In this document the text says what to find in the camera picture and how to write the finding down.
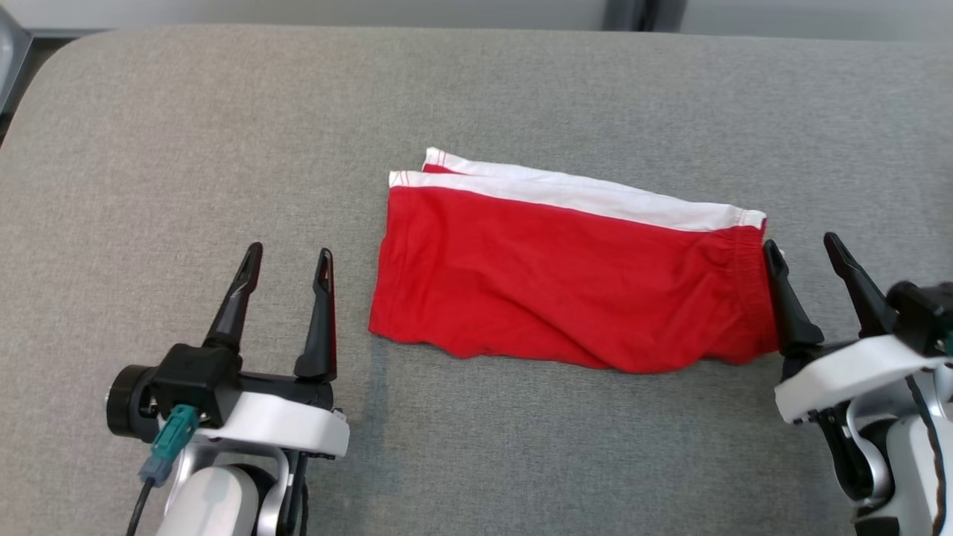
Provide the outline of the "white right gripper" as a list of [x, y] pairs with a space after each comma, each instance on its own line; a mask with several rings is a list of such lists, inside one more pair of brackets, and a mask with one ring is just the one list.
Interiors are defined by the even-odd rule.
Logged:
[[[835, 274], [847, 288], [861, 339], [813, 363], [775, 387], [777, 411], [787, 424], [815, 410], [834, 407], [903, 380], [922, 370], [951, 362], [950, 356], [925, 357], [891, 334], [896, 311], [835, 233], [823, 236]], [[762, 248], [780, 355], [795, 357], [821, 346], [823, 332], [810, 322], [788, 279], [788, 264], [776, 241]]]

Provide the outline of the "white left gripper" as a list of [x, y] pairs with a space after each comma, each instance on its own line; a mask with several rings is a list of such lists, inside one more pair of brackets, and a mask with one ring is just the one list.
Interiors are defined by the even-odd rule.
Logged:
[[[212, 320], [204, 348], [240, 353], [249, 299], [260, 275], [264, 248], [252, 242]], [[195, 438], [296, 450], [323, 458], [344, 457], [350, 442], [346, 417], [334, 404], [328, 381], [337, 378], [336, 293], [331, 250], [319, 252], [313, 278], [314, 302], [305, 348], [295, 375], [239, 374], [241, 394], [225, 424], [201, 427]]]

